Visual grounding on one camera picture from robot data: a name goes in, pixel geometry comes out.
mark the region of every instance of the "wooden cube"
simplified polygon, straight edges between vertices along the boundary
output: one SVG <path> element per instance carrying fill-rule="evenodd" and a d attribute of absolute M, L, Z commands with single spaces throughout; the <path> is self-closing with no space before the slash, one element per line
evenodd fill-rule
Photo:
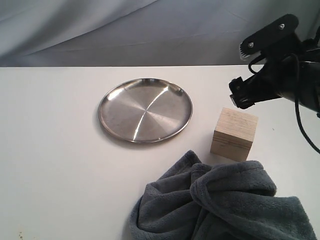
<path fill-rule="evenodd" d="M 257 116 L 224 107 L 214 130 L 210 152 L 238 162 L 247 160 L 257 124 Z"/>

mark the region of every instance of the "gray fabric backdrop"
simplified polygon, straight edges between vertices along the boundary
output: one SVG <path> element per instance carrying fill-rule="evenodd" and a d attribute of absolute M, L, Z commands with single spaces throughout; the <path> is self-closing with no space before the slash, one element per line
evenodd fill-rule
<path fill-rule="evenodd" d="M 0 0 L 0 66 L 246 64 L 239 44 L 284 14 L 298 36 L 319 0 Z"/>

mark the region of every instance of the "stainless steel plate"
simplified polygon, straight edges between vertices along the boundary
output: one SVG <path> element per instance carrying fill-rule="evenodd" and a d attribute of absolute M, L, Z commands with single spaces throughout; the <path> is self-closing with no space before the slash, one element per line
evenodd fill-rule
<path fill-rule="evenodd" d="M 192 103 L 177 85 L 154 78 L 125 82 L 102 99 L 98 116 L 111 135 L 133 143 L 154 143 L 179 133 L 189 122 Z"/>

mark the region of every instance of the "white table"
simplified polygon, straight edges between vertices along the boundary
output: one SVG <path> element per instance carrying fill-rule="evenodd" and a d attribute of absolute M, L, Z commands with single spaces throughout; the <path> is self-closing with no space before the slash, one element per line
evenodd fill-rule
<path fill-rule="evenodd" d="M 250 76 L 246 66 L 0 69 L 0 239 L 131 239 L 126 220 L 145 185 L 187 150 L 228 162 L 209 151 L 222 107 L 234 108 L 228 83 L 239 76 Z M 192 99 L 189 125 L 171 140 L 124 143 L 99 127 L 105 93 L 141 77 L 178 84 Z M 246 112 L 259 117 L 248 159 L 264 165 L 277 196 L 300 198 L 320 237 L 320 156 L 302 137 L 294 104 L 277 99 Z M 320 146 L 320 120 L 305 108 L 301 118 Z"/>

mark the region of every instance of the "gray towel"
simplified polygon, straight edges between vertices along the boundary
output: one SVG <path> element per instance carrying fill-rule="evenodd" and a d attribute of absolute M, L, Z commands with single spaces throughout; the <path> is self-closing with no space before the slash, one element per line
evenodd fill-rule
<path fill-rule="evenodd" d="M 274 197 L 258 161 L 209 166 L 187 152 L 145 187 L 130 216 L 135 240 L 315 240 L 297 197 Z"/>

